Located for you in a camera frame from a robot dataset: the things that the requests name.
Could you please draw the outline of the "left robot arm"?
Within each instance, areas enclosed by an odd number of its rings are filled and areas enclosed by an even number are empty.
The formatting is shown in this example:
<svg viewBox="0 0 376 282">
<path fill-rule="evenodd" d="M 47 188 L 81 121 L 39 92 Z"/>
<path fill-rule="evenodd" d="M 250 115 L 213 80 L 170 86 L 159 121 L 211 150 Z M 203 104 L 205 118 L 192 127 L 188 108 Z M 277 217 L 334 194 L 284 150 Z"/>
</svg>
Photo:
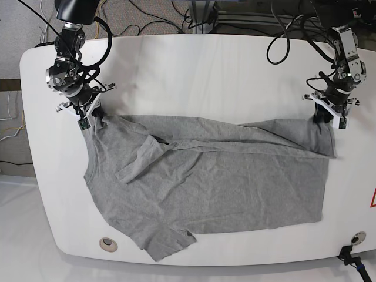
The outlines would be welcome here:
<svg viewBox="0 0 376 282">
<path fill-rule="evenodd" d="M 326 75 L 319 72 L 318 77 L 306 80 L 324 80 L 324 90 L 313 88 L 314 92 L 304 95 L 304 100 L 315 103 L 314 121 L 332 123 L 336 129 L 347 127 L 347 116 L 352 106 L 359 100 L 351 98 L 351 92 L 367 78 L 365 63 L 358 54 L 358 38 L 351 29 L 356 23 L 375 24 L 375 1 L 311 1 L 313 14 L 306 14 L 300 23 L 306 41 L 331 64 L 334 72 Z M 328 36 L 327 42 L 334 50 L 331 58 L 310 38 L 305 30 L 305 22 L 317 17 Z"/>
</svg>

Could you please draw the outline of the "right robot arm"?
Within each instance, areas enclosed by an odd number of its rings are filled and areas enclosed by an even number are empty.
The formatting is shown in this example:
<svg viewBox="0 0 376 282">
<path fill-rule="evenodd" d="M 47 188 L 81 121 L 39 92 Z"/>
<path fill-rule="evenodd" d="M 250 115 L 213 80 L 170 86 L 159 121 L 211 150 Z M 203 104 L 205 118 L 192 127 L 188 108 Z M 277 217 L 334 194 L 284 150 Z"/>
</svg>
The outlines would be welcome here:
<svg viewBox="0 0 376 282">
<path fill-rule="evenodd" d="M 59 95 L 68 99 L 56 108 L 57 112 L 72 107 L 73 115 L 81 130 L 91 127 L 89 117 L 103 118 L 100 97 L 116 87 L 114 83 L 105 85 L 96 78 L 100 65 L 109 56 L 112 47 L 112 33 L 108 24 L 99 18 L 99 1 L 56 1 L 57 18 L 65 23 L 55 39 L 56 58 L 54 65 L 46 70 L 46 84 Z M 84 25 L 94 22 L 102 25 L 108 35 L 104 55 L 92 65 L 83 65 L 80 49 L 86 41 Z"/>
</svg>

